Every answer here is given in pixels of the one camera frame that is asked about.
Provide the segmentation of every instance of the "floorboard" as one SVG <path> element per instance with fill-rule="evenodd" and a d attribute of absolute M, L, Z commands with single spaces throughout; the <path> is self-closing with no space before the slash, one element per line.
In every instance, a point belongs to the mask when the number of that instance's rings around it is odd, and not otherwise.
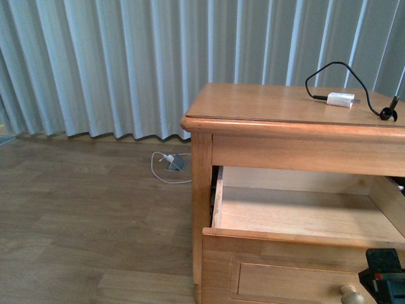
<path fill-rule="evenodd" d="M 194 303 L 191 185 L 157 180 L 154 151 L 190 146 L 0 146 L 0 303 Z M 154 166 L 171 181 L 191 176 Z"/>

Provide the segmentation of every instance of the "wooden nightstand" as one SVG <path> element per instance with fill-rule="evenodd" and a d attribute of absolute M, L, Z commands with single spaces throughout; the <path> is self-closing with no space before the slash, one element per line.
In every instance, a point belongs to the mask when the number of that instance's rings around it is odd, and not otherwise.
<path fill-rule="evenodd" d="M 405 265 L 405 199 L 384 177 L 405 176 L 405 104 L 397 122 L 381 121 L 362 90 L 347 91 L 361 103 L 327 106 L 304 87 L 202 90 L 182 120 L 198 303 L 201 290 L 203 304 L 338 303 L 343 285 L 373 303 L 356 280 L 366 249 L 396 248 Z M 391 102 L 370 98 L 377 111 Z M 213 166 L 223 176 L 211 223 Z"/>

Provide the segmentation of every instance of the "nightstand top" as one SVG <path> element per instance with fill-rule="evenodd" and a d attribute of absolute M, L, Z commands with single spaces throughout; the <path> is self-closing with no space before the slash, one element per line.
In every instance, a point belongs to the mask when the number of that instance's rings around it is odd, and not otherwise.
<path fill-rule="evenodd" d="M 399 102 L 398 121 L 380 120 L 367 105 L 362 89 L 311 88 L 316 95 L 330 92 L 355 94 L 361 102 L 352 108 L 329 106 L 308 96 L 305 87 L 252 84 L 207 84 L 186 113 L 189 118 L 221 118 L 264 122 L 295 122 L 306 124 L 357 125 L 405 129 L 405 103 Z M 392 97 L 369 92 L 377 112 L 390 105 Z"/>

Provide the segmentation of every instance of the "nightstand leg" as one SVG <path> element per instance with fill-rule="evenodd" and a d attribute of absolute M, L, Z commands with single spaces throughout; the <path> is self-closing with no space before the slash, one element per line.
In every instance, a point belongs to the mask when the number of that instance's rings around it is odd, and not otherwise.
<path fill-rule="evenodd" d="M 212 134 L 192 133 L 192 259 L 196 302 L 201 303 L 203 227 L 210 226 Z"/>

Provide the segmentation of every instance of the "drawer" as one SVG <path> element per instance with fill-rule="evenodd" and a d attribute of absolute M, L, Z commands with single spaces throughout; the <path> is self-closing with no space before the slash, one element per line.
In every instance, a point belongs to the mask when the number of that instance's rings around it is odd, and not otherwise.
<path fill-rule="evenodd" d="M 340 303 L 368 248 L 405 265 L 405 199 L 388 178 L 220 168 L 202 237 L 202 303 Z"/>

